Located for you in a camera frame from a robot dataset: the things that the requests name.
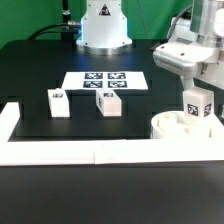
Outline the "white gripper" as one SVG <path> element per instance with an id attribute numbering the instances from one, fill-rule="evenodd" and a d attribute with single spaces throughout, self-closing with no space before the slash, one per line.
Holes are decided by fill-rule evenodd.
<path id="1" fill-rule="evenodd" d="M 197 43 L 168 42 L 155 48 L 155 64 L 181 77 L 184 90 L 198 79 L 224 90 L 224 51 Z"/>

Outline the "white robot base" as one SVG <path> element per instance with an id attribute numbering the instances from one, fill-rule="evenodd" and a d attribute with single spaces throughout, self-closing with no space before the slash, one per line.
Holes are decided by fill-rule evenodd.
<path id="1" fill-rule="evenodd" d="M 97 55 L 114 55 L 132 45 L 121 0 L 86 0 L 77 49 Z"/>

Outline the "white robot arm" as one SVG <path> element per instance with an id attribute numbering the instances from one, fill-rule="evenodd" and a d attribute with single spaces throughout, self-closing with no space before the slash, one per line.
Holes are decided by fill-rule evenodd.
<path id="1" fill-rule="evenodd" d="M 224 0 L 193 0 L 189 29 L 156 47 L 157 66 L 181 77 L 184 89 L 198 79 L 224 90 Z"/>

